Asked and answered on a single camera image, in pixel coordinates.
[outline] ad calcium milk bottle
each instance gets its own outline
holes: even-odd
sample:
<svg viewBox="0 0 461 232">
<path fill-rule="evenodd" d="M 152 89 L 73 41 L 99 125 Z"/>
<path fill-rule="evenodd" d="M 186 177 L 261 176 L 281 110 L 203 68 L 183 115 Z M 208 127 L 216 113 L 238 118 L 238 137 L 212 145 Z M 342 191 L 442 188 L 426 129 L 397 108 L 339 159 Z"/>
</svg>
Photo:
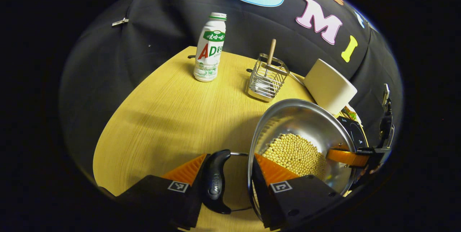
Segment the ad calcium milk bottle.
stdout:
<svg viewBox="0 0 461 232">
<path fill-rule="evenodd" d="M 218 75 L 219 58 L 224 45 L 226 14 L 212 12 L 199 37 L 194 76 L 212 81 Z"/>
</svg>

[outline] wire basket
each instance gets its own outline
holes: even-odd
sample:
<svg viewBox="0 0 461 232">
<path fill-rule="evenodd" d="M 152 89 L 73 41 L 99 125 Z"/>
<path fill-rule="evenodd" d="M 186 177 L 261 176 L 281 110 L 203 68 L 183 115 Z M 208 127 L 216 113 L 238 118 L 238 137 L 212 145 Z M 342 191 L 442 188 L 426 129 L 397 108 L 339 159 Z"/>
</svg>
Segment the wire basket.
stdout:
<svg viewBox="0 0 461 232">
<path fill-rule="evenodd" d="M 266 54 L 259 54 L 247 92 L 252 97 L 269 102 L 277 95 L 290 71 L 282 60 L 272 57 L 272 63 L 268 65 L 267 58 Z"/>
</svg>

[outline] stainless steel pot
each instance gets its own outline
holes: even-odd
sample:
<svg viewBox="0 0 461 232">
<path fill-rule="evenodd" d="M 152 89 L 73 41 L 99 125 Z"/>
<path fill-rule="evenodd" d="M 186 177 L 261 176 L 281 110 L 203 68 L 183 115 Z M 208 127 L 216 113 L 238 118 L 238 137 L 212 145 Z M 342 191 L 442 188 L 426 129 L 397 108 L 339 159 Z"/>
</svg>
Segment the stainless steel pot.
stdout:
<svg viewBox="0 0 461 232">
<path fill-rule="evenodd" d="M 263 114 L 256 127 L 249 154 L 232 153 L 222 150 L 212 154 L 204 163 L 201 177 L 202 201 L 209 209 L 230 214 L 231 209 L 223 203 L 225 161 L 231 155 L 249 155 L 247 186 L 250 201 L 255 213 L 261 219 L 260 207 L 252 185 L 252 165 L 255 153 L 262 154 L 273 138 L 280 134 L 301 135 L 315 145 L 325 157 L 328 150 L 342 144 L 355 152 L 353 142 L 346 129 L 329 112 L 302 99 L 285 99 L 272 105 Z M 327 169 L 324 182 L 343 195 L 348 191 L 355 176 L 355 170 L 345 164 L 326 160 Z"/>
</svg>

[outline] light wood tabletop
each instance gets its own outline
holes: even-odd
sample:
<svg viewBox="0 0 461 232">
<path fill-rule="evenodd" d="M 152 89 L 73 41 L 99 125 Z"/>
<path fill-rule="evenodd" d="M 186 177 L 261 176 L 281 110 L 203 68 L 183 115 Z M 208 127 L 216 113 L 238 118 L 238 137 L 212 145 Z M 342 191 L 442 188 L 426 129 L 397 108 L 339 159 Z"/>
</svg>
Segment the light wood tabletop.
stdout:
<svg viewBox="0 0 461 232">
<path fill-rule="evenodd" d="M 200 82 L 193 76 L 195 60 L 188 58 L 195 54 L 196 47 L 190 46 L 169 59 L 115 111 L 94 152 L 98 186 L 118 196 L 146 175 L 162 176 L 203 153 L 248 153 L 257 123 L 271 105 L 291 98 L 314 101 L 290 76 L 271 102 L 250 97 L 246 70 L 256 60 L 232 53 L 222 53 L 214 81 Z M 249 207 L 247 157 L 229 158 L 224 175 L 224 203 L 231 209 Z M 252 209 L 224 215 L 204 205 L 191 230 L 269 231 Z"/>
</svg>

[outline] pot handle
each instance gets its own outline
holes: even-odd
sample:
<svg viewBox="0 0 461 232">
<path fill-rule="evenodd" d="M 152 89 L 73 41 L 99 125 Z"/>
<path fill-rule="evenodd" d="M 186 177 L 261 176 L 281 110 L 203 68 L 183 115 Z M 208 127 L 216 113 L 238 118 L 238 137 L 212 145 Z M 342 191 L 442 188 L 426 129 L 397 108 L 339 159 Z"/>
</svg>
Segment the pot handle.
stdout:
<svg viewBox="0 0 461 232">
<path fill-rule="evenodd" d="M 230 214 L 231 209 L 223 202 L 224 195 L 224 163 L 231 156 L 230 150 L 213 153 L 205 161 L 201 175 L 201 198 L 203 204 L 210 210 Z"/>
</svg>

